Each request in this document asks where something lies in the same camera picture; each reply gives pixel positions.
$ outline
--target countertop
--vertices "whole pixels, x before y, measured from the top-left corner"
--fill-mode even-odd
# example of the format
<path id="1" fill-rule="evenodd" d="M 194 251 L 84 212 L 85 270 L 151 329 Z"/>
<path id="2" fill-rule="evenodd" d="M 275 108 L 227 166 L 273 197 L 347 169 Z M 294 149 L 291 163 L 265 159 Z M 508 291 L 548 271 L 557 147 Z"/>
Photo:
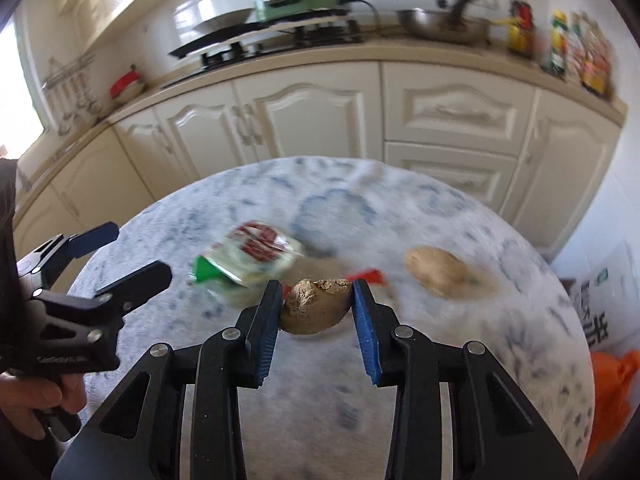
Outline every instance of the countertop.
<path id="1" fill-rule="evenodd" d="M 60 168 L 109 126 L 140 110 L 204 86 L 247 75 L 308 64 L 344 61 L 422 62 L 479 70 L 556 92 L 594 110 L 619 126 L 623 126 L 626 119 L 627 106 L 617 97 L 614 97 L 611 102 L 599 99 L 583 88 L 565 83 L 544 73 L 533 62 L 510 56 L 504 45 L 500 43 L 489 48 L 478 48 L 418 40 L 407 36 L 376 38 L 360 44 L 324 46 L 273 54 L 213 70 L 170 88 L 160 89 L 171 79 L 179 78 L 195 70 L 196 65 L 190 64 L 152 82 L 146 92 L 126 106 L 114 111 L 106 120 L 88 132 L 70 137 L 32 176 L 35 183 L 31 190 L 18 197 L 14 225 L 17 225 L 33 200 L 48 185 Z"/>

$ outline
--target sauce bottle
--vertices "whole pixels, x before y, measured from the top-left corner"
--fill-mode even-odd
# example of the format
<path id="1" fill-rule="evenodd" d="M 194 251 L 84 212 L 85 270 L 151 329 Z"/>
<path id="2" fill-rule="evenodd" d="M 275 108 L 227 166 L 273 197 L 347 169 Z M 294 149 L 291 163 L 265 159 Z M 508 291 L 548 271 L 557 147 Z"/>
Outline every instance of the sauce bottle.
<path id="1" fill-rule="evenodd" d="M 520 18 L 520 22 L 509 25 L 507 29 L 508 49 L 530 59 L 533 57 L 535 32 L 531 6 L 526 0 L 511 0 L 510 14 L 514 18 Z"/>
<path id="2" fill-rule="evenodd" d="M 582 84 L 582 69 L 584 67 L 585 49 L 580 30 L 580 16 L 571 14 L 571 30 L 566 35 L 566 68 L 564 78 L 576 85 Z"/>
<path id="3" fill-rule="evenodd" d="M 586 55 L 582 70 L 582 86 L 603 97 L 609 86 L 609 43 L 597 22 L 588 22 L 584 38 Z"/>
<path id="4" fill-rule="evenodd" d="M 554 10 L 551 20 L 551 53 L 549 69 L 553 75 L 563 76 L 566 63 L 566 15 Z"/>

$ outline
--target window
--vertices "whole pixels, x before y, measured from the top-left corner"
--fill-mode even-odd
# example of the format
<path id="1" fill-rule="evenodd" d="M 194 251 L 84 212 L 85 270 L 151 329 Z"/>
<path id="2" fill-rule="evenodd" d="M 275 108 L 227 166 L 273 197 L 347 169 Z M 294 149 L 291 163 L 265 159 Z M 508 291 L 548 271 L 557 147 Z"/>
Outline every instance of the window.
<path id="1" fill-rule="evenodd" d="M 43 132 L 18 54 L 15 23 L 0 32 L 0 156 L 19 158 Z"/>

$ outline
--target marble table top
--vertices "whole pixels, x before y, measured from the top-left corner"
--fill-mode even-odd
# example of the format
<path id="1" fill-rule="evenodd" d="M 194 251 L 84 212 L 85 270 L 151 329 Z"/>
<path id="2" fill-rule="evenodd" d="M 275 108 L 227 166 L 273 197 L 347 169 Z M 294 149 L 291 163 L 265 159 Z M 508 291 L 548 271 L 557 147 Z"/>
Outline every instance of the marble table top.
<path id="1" fill-rule="evenodd" d="M 123 226 L 116 242 L 92 256 L 70 294 L 90 296 L 156 259 L 171 265 L 174 281 L 127 316 L 119 370 L 87 376 L 89 414 L 152 344 L 190 346 L 235 324 L 239 308 L 189 285 L 188 275 L 197 254 L 254 219 L 287 230 L 309 258 L 340 263 L 340 270 L 327 271 L 338 275 L 312 278 L 378 268 L 402 323 L 436 342 L 484 342 L 580 469 L 593 376 L 582 327 L 556 276 L 476 200 L 370 160 L 297 157 L 235 168 L 163 198 Z M 482 293 L 429 295 L 402 266 L 404 252 L 421 244 L 465 260 L 486 282 Z M 394 399 L 394 388 L 376 388 L 365 374 L 350 313 L 319 335 L 280 332 L 263 387 L 239 391 L 248 477 L 384 478 Z M 443 478 L 452 475 L 450 431 L 444 413 Z"/>

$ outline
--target orange plastic bag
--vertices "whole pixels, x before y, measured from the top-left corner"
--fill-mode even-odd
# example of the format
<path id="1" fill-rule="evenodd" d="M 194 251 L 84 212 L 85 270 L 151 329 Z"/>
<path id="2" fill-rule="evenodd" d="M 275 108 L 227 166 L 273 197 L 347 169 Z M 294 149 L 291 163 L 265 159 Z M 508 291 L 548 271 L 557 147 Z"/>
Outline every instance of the orange plastic bag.
<path id="1" fill-rule="evenodd" d="M 596 448 L 622 431 L 631 410 L 626 395 L 640 368 L 640 351 L 630 350 L 622 359 L 602 352 L 591 353 L 596 409 L 587 458 Z"/>

